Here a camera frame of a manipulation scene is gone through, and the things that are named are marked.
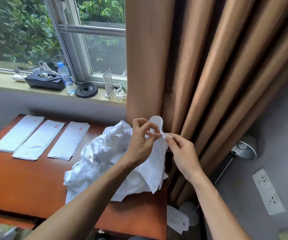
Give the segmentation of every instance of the orange table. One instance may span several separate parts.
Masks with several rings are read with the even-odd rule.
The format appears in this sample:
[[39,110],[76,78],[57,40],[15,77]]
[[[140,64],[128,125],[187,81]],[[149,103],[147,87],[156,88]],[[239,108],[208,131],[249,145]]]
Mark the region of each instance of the orange table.
[[[0,132],[0,139],[24,117],[17,116]],[[90,129],[70,161],[48,158],[47,154],[69,121],[37,161],[12,158],[0,152],[0,210],[48,218],[65,204],[64,172],[80,160],[85,145],[102,134],[107,125],[90,123]],[[166,239],[167,189],[164,182],[154,195],[150,192],[127,196],[122,202],[110,202],[96,224],[97,229],[155,239]]]

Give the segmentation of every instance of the hand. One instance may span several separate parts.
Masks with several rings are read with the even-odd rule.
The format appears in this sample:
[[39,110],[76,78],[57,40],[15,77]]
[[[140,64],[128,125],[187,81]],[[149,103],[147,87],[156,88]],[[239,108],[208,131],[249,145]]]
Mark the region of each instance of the hand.
[[167,134],[172,137],[166,137],[166,142],[174,154],[175,163],[184,177],[191,182],[196,173],[203,173],[194,144],[180,135]]
[[[152,134],[149,129],[154,129],[156,133]],[[133,134],[130,139],[130,145],[124,157],[127,158],[132,166],[137,167],[146,161],[152,152],[154,141],[162,135],[158,126],[144,118],[133,120]]]

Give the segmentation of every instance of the gray wall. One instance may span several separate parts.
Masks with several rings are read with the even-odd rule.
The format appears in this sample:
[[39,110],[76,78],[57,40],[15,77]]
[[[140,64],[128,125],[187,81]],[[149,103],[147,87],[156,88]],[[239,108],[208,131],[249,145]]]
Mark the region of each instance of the gray wall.
[[0,130],[20,113],[67,118],[77,122],[115,124],[126,120],[126,108],[95,104],[88,99],[64,99],[62,96],[31,95],[0,89]]
[[[253,239],[279,239],[277,231],[288,228],[288,84],[249,133],[258,139],[258,159],[233,161],[217,189]],[[266,169],[287,212],[267,214],[252,178],[262,168]]]

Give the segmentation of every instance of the window pane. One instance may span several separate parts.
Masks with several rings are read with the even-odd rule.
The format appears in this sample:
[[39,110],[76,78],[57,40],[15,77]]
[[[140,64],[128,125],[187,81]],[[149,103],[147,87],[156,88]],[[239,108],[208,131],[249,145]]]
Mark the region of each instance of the window pane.
[[121,37],[84,35],[92,71],[114,75],[126,74],[126,40]]
[[0,68],[52,64],[55,56],[64,60],[43,0],[0,0]]
[[76,0],[76,3],[83,25],[97,26],[96,23],[91,24],[92,21],[125,24],[125,0]]

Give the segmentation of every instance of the water bottle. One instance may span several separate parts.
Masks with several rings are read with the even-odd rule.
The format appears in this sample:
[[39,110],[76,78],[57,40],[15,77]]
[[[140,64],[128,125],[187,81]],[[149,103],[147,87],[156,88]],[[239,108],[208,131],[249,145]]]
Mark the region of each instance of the water bottle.
[[60,74],[60,76],[63,79],[63,82],[64,82],[64,84],[66,86],[67,92],[70,95],[73,95],[75,93],[76,87],[75,87],[74,82],[71,79],[69,70],[65,67],[63,62],[58,62],[57,66],[59,67],[58,73]]

